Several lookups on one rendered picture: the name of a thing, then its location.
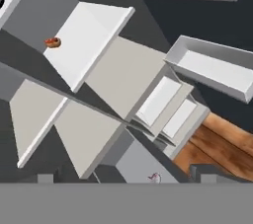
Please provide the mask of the white fridge crisper drawer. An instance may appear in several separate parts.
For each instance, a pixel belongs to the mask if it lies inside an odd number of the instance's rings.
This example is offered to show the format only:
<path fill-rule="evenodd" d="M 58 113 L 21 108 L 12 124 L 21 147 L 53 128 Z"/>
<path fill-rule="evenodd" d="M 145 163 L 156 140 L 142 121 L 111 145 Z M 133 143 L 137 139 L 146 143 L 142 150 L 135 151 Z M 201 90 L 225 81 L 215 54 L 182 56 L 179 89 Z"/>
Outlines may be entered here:
<path fill-rule="evenodd" d="M 165 143 L 162 152 L 173 160 L 209 113 L 208 107 L 187 98 L 157 137 Z"/>
<path fill-rule="evenodd" d="M 156 137 L 183 104 L 194 87 L 181 81 L 165 64 L 151 85 L 151 93 L 144 100 L 134 119 Z"/>

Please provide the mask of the white fridge shelf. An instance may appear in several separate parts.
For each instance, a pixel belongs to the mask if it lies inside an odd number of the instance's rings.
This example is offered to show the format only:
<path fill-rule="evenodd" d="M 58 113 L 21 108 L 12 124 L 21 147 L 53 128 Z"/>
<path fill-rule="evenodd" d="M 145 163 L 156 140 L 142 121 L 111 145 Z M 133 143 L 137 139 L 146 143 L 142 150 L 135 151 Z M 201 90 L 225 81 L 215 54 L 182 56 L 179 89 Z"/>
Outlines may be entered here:
<path fill-rule="evenodd" d="M 134 11 L 133 7 L 87 2 L 76 5 L 56 34 L 60 47 L 43 53 L 72 92 L 78 92 Z"/>

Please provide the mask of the beige fridge shelf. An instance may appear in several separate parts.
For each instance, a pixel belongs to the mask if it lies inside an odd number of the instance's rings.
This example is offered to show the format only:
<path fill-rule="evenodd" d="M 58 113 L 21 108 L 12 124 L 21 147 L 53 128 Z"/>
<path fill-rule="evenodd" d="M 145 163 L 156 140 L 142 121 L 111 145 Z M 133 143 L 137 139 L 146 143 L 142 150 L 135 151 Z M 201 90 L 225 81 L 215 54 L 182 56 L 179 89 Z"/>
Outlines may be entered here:
<path fill-rule="evenodd" d="M 21 84 L 10 101 L 18 168 L 25 167 L 68 102 L 68 98 L 32 81 Z"/>
<path fill-rule="evenodd" d="M 117 37 L 86 83 L 122 119 L 131 120 L 152 91 L 150 84 L 165 65 L 165 54 Z"/>
<path fill-rule="evenodd" d="M 56 130 L 81 180 L 86 180 L 118 140 L 125 126 L 100 112 L 69 102 Z"/>

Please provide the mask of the grey fridge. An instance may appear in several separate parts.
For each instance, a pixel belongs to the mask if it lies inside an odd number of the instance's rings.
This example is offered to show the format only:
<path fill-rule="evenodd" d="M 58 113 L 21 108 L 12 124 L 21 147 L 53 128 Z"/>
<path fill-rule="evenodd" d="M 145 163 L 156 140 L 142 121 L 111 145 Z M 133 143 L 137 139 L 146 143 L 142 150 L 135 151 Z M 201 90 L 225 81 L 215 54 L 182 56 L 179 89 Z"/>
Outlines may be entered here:
<path fill-rule="evenodd" d="M 134 119 L 134 116 L 131 120 L 122 119 L 86 83 L 87 78 L 77 93 L 72 92 L 44 57 L 44 51 L 49 48 L 44 41 L 57 37 L 59 29 L 79 2 L 133 7 L 135 11 L 118 37 L 163 52 L 165 64 L 168 64 L 167 52 L 179 36 L 195 37 L 230 46 L 225 37 L 176 34 L 174 32 L 175 20 L 170 17 L 174 4 L 159 0 L 0 0 L 0 122 L 7 120 L 10 123 L 10 142 L 15 149 L 13 164 L 6 173 L 9 179 L 26 178 L 36 174 L 52 174 L 60 166 L 66 166 L 76 173 L 55 123 L 25 167 L 22 169 L 17 167 L 18 151 L 10 101 L 25 80 L 66 97 L 69 102 L 78 103 L 113 118 L 121 122 L 125 129 L 135 129 L 143 133 L 161 151 L 165 146 L 163 141 L 157 139 L 161 132 L 154 137 Z M 214 142 L 224 131 L 234 132 L 237 129 L 243 129 L 253 133 L 253 99 L 249 104 L 243 103 L 177 73 L 173 68 L 172 70 L 181 81 L 194 87 L 188 98 L 210 109 L 204 121 L 215 122 L 217 129 L 207 131 L 208 142 Z M 204 121 L 195 133 L 201 130 Z"/>

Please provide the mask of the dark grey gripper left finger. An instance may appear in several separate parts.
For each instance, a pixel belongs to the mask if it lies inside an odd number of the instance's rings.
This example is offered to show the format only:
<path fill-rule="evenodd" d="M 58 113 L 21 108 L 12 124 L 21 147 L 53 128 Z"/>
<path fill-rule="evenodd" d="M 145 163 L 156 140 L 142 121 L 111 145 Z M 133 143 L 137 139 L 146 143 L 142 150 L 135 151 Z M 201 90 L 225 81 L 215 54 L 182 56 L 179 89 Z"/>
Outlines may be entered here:
<path fill-rule="evenodd" d="M 69 184 L 77 181 L 76 173 L 66 166 L 60 166 L 52 174 L 36 174 L 20 179 L 20 183 L 29 184 Z"/>

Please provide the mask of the white garlic bulb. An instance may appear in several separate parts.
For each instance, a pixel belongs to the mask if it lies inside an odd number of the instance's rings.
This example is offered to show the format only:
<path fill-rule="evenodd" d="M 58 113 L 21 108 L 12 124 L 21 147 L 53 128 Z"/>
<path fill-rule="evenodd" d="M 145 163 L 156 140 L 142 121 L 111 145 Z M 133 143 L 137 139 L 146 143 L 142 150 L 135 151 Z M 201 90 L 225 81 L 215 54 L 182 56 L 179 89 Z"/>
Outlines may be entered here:
<path fill-rule="evenodd" d="M 149 180 L 154 184 L 160 184 L 162 179 L 158 173 L 154 173 L 151 176 L 148 176 Z"/>

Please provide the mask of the grey freezer drawer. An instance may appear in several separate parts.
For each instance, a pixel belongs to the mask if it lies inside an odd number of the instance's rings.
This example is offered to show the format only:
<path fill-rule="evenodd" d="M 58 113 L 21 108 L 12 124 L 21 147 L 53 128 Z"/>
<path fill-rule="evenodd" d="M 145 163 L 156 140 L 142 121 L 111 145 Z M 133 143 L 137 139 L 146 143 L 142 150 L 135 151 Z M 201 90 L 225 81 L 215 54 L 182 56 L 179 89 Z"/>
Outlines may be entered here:
<path fill-rule="evenodd" d="M 161 183 L 187 183 L 187 175 L 143 133 L 125 129 L 95 169 L 101 183 L 149 184 L 157 173 Z"/>

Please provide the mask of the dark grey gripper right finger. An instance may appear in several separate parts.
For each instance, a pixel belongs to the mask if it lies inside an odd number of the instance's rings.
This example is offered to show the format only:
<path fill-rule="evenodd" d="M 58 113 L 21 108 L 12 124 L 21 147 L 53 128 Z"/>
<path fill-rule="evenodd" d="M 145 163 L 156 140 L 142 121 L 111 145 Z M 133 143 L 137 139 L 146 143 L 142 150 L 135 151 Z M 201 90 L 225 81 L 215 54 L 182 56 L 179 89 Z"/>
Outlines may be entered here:
<path fill-rule="evenodd" d="M 194 183 L 199 184 L 251 184 L 251 181 L 227 174 L 209 164 L 195 164 L 190 166 L 190 175 Z"/>

